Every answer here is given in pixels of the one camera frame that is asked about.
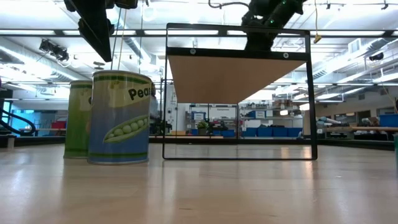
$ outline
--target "can label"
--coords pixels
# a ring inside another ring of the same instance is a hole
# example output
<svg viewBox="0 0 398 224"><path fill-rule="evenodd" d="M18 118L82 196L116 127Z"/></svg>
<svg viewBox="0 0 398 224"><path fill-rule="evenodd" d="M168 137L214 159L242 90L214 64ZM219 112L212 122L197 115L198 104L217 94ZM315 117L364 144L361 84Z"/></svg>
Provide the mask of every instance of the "can label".
<svg viewBox="0 0 398 224"><path fill-rule="evenodd" d="M90 138L91 82L70 87L64 157L87 157Z"/></svg>
<svg viewBox="0 0 398 224"><path fill-rule="evenodd" d="M95 75L89 161L146 161L150 88L150 80L139 75Z"/></svg>

